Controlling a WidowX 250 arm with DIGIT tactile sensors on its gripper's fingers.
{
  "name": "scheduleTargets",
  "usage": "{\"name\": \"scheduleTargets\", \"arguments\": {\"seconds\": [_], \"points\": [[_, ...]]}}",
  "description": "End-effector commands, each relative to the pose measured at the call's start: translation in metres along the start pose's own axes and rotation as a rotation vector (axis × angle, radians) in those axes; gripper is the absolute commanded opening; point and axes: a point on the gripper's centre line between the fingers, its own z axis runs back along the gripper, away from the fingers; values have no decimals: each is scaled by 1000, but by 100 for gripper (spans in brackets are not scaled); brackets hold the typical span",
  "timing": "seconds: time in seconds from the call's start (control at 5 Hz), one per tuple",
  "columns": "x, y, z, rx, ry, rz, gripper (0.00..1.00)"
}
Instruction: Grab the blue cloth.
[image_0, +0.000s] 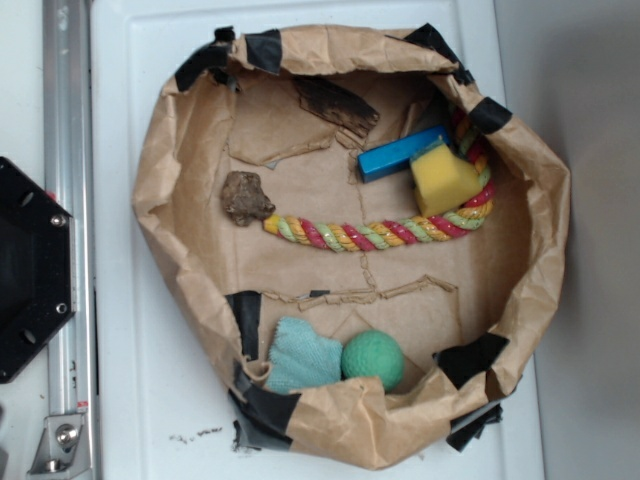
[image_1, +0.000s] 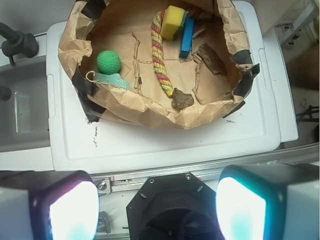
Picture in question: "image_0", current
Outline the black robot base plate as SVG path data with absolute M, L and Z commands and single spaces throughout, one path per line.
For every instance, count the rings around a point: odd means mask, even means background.
M 74 312 L 72 217 L 1 159 L 1 382 L 12 382 Z

